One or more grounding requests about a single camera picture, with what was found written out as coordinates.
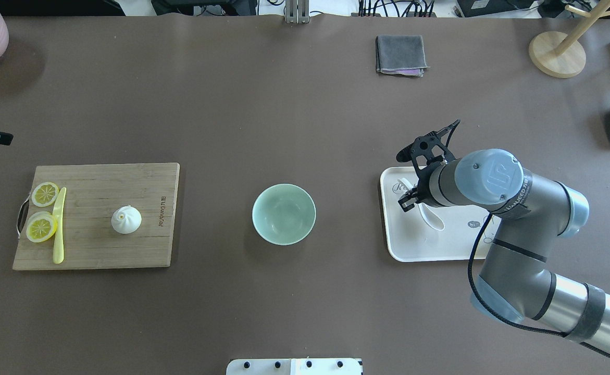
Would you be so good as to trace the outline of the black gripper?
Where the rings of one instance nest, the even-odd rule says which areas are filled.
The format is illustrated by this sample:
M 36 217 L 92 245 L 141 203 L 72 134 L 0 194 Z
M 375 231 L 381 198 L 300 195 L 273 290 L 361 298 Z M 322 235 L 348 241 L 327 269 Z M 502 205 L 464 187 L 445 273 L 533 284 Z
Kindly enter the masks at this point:
M 441 142 L 440 135 L 426 134 L 416 138 L 397 153 L 396 160 L 400 163 L 411 162 L 418 177 L 417 190 L 408 190 L 398 199 L 402 211 L 410 211 L 420 202 L 426 205 L 443 204 L 435 198 L 430 182 L 438 181 L 433 177 L 436 169 L 455 161 L 455 156 Z

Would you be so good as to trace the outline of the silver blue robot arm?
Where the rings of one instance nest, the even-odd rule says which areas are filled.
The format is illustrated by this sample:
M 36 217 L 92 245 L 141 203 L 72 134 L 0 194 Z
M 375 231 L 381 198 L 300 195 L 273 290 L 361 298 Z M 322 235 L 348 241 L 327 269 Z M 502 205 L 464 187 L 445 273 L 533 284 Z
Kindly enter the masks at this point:
M 415 204 L 477 206 L 500 219 L 485 263 L 467 277 L 481 309 L 517 329 L 554 335 L 610 358 L 610 295 L 602 288 L 548 271 L 553 242 L 575 235 L 590 215 L 588 200 L 559 181 L 524 168 L 504 149 L 456 159 L 441 132 L 416 138 L 397 153 L 412 163 L 417 186 L 400 198 Z

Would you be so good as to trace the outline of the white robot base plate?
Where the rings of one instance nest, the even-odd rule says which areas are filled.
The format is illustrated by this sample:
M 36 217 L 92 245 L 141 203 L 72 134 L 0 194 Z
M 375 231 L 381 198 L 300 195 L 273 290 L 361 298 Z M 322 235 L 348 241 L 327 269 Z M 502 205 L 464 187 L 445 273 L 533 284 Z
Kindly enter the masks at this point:
M 264 358 L 235 359 L 226 374 L 363 374 L 357 358 Z

